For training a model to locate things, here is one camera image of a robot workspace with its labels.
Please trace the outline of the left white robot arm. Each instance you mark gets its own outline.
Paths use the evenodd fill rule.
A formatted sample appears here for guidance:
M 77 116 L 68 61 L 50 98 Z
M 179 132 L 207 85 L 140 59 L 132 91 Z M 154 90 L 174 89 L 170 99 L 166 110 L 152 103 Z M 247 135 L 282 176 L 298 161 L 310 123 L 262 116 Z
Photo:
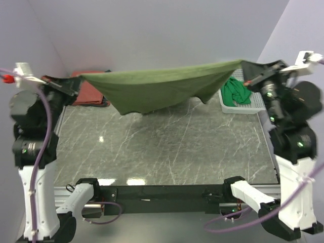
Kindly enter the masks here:
M 77 99 L 82 82 L 78 77 L 45 76 L 37 90 L 23 90 L 10 101 L 15 123 L 12 151 L 25 200 L 26 222 L 20 242 L 71 242 L 84 206 L 100 200 L 98 180 L 82 178 L 63 205 L 55 205 L 59 140 L 55 128 L 64 108 Z

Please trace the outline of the olive green graphic tank top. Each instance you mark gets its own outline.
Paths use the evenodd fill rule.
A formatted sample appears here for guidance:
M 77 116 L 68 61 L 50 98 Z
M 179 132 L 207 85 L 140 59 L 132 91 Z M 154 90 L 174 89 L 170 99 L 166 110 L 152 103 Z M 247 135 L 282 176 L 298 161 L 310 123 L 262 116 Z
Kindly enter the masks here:
M 241 67 L 242 60 L 171 69 L 81 73 L 120 113 L 146 114 L 192 97 L 204 104 Z

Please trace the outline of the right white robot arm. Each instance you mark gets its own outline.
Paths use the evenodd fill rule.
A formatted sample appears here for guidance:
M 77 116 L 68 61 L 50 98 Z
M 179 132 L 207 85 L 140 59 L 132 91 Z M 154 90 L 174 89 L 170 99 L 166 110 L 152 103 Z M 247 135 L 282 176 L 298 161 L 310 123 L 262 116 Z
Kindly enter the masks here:
M 302 232 L 323 232 L 313 211 L 312 177 L 317 138 L 308 120 L 322 109 L 321 91 L 313 83 L 287 85 L 290 77 L 310 73 L 313 61 L 287 66 L 278 60 L 267 64 L 243 61 L 247 88 L 261 94 L 273 128 L 270 140 L 279 168 L 280 198 L 267 196 L 240 176 L 224 180 L 222 196 L 228 202 L 239 199 L 258 213 L 262 227 L 270 234 L 292 241 Z

